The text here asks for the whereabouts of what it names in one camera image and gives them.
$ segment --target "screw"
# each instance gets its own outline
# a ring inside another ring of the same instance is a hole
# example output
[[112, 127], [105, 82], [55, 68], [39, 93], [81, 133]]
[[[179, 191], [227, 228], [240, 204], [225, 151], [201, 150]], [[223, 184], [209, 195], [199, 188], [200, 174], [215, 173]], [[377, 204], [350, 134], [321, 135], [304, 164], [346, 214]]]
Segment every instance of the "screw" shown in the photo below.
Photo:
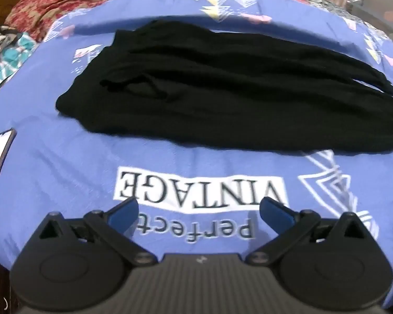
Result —
[[138, 253], [135, 256], [135, 262], [146, 265], [153, 262], [153, 256], [149, 253]]
[[269, 257], [263, 251], [255, 251], [252, 253], [250, 257], [251, 261], [256, 264], [266, 263], [269, 260]]

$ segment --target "mattress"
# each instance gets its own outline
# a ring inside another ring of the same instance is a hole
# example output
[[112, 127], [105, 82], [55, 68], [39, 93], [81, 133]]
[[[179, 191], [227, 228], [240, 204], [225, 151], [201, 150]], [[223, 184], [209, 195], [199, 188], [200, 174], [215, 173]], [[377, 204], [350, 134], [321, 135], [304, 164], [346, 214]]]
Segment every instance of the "mattress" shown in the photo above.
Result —
[[[44, 216], [104, 211], [137, 197], [133, 239], [165, 253], [240, 253], [276, 235], [259, 217], [270, 196], [337, 218], [353, 211], [393, 268], [393, 152], [283, 154], [220, 150], [86, 132], [55, 101], [117, 29], [156, 18], [322, 46], [367, 62], [393, 84], [384, 33], [295, 0], [110, 0], [57, 20], [0, 89], [0, 133], [17, 131], [0, 172], [0, 263], [11, 268]], [[254, 136], [273, 136], [267, 124]], [[393, 288], [385, 306], [393, 304]]]

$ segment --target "blue fabric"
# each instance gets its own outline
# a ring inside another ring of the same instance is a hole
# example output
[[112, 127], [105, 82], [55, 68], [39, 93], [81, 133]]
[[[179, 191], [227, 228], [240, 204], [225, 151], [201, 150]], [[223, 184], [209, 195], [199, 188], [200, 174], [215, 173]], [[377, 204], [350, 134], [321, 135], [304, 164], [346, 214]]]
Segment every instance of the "blue fabric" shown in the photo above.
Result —
[[[393, 153], [218, 150], [87, 133], [59, 116], [57, 97], [111, 44], [116, 29], [133, 30], [161, 16], [326, 47], [367, 62], [393, 83], [390, 40], [294, 0], [111, 0], [69, 13], [0, 90], [0, 132], [18, 132], [0, 174], [0, 263], [12, 266], [48, 212], [81, 217], [131, 195], [140, 211], [133, 238], [159, 258], [245, 256], [276, 235], [259, 217], [267, 195], [323, 217], [356, 212], [393, 267]], [[259, 135], [274, 133], [265, 124]], [[391, 304], [393, 288], [385, 305]]]

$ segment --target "teal patterned fabric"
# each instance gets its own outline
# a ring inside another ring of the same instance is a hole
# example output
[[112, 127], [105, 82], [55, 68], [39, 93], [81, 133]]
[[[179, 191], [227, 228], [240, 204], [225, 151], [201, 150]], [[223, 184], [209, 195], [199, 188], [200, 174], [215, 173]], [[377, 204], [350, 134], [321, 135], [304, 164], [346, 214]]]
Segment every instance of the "teal patterned fabric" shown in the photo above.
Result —
[[7, 46], [0, 53], [0, 84], [22, 66], [36, 47], [36, 41], [23, 33], [14, 45]]

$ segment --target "black clothing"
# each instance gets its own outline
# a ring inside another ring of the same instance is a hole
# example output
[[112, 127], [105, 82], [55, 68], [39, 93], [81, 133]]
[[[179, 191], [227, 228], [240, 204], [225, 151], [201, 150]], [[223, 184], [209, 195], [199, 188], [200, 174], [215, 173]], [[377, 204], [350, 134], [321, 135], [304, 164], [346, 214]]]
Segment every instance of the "black clothing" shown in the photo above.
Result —
[[91, 132], [381, 152], [393, 150], [392, 96], [383, 73], [337, 52], [160, 20], [117, 31], [56, 107]]

